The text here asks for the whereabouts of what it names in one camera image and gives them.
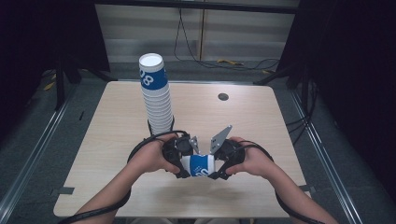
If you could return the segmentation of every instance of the paper cup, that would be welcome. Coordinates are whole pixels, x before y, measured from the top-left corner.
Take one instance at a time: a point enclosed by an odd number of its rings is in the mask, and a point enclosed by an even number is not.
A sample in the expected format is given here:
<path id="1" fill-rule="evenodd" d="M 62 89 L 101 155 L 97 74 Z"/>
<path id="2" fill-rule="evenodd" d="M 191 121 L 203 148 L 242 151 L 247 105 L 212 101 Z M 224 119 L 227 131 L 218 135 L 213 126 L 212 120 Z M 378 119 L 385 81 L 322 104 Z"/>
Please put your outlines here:
<path id="1" fill-rule="evenodd" d="M 191 176 L 211 175 L 216 169 L 213 155 L 185 156 L 180 161 Z"/>
<path id="2" fill-rule="evenodd" d="M 173 122 L 171 98 L 163 57 L 145 54 L 139 59 L 140 83 L 151 132 L 170 131 Z"/>

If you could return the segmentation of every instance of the hand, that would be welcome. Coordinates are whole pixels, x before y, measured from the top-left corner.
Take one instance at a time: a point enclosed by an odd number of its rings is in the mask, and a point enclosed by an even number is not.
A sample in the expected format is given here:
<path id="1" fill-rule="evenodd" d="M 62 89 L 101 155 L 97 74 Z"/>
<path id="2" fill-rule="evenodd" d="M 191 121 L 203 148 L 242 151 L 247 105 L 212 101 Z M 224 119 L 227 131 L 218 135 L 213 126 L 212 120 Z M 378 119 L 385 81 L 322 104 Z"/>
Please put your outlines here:
<path id="1" fill-rule="evenodd" d="M 241 137 L 231 137 L 230 140 L 235 142 L 245 141 Z M 250 145 L 249 142 L 241 142 L 242 146 Z M 259 175 L 266 179 L 270 177 L 275 169 L 278 168 L 261 150 L 255 147 L 249 147 L 245 150 L 246 156 L 244 162 L 232 166 L 226 170 L 228 175 L 239 172 L 248 172 L 251 175 Z"/>
<path id="2" fill-rule="evenodd" d="M 171 138 L 177 137 L 177 135 L 171 133 L 161 137 L 158 137 L 157 140 L 154 140 L 142 148 L 128 162 L 128 165 L 131 164 L 135 169 L 138 169 L 139 173 L 142 175 L 143 173 L 154 172 L 160 169 L 167 170 L 173 174 L 177 174 L 180 172 L 180 169 L 176 167 L 174 164 L 168 162 L 163 157 L 163 143 L 169 141 Z"/>

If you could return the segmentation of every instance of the black curtain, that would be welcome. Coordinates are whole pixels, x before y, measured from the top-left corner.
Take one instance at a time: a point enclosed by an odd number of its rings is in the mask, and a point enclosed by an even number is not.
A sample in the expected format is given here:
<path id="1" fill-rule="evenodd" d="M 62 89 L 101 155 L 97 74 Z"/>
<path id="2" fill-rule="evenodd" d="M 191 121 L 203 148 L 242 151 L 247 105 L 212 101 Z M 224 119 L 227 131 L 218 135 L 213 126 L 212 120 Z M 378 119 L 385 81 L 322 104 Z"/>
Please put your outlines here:
<path id="1" fill-rule="evenodd" d="M 338 126 L 396 202 L 395 15 L 394 1 L 339 1 L 311 74 Z"/>
<path id="2" fill-rule="evenodd" d="M 2 1 L 0 31 L 0 140 L 20 117 L 42 73 L 56 67 L 59 53 L 109 71 L 92 4 Z M 77 69 L 67 64 L 69 70 Z"/>

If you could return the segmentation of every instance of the blue cup label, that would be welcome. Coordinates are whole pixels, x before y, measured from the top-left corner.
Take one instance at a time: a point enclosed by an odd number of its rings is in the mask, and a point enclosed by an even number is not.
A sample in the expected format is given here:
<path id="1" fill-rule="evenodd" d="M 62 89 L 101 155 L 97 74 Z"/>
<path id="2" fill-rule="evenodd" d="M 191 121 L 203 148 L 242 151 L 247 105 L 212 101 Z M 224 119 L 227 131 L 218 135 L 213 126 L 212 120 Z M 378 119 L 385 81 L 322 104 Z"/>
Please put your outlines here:
<path id="1" fill-rule="evenodd" d="M 162 89 L 168 83 L 165 69 L 163 68 L 154 73 L 140 70 L 140 83 L 147 90 L 156 91 Z"/>
<path id="2" fill-rule="evenodd" d="M 193 155 L 190 157 L 191 176 L 209 175 L 207 155 Z"/>

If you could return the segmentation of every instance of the black controller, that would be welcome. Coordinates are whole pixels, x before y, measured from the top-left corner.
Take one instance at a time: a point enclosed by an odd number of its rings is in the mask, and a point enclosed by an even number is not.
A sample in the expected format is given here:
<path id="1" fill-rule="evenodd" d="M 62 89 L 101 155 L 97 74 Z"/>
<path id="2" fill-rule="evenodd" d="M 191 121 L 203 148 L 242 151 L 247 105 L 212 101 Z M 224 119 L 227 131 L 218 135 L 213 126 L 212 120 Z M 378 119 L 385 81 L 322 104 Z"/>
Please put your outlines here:
<path id="1" fill-rule="evenodd" d="M 163 145 L 163 157 L 180 169 L 180 172 L 176 174 L 177 178 L 187 178 L 190 176 L 180 161 L 181 157 L 193 154 L 190 140 L 190 136 L 187 134 L 179 138 L 172 138 Z M 245 150 L 238 150 L 239 147 L 241 145 L 237 142 L 226 139 L 214 154 L 216 161 L 221 160 L 225 162 L 218 171 L 213 172 L 208 177 L 212 179 L 218 179 L 219 177 L 225 180 L 228 179 L 230 175 L 225 173 L 226 169 L 245 160 Z"/>
<path id="2" fill-rule="evenodd" d="M 163 157 L 180 169 L 180 172 L 176 174 L 177 178 L 187 178 L 190 176 L 180 161 L 181 157 L 193 154 L 193 148 L 189 141 L 190 135 L 184 134 L 179 138 L 174 137 L 163 144 Z"/>

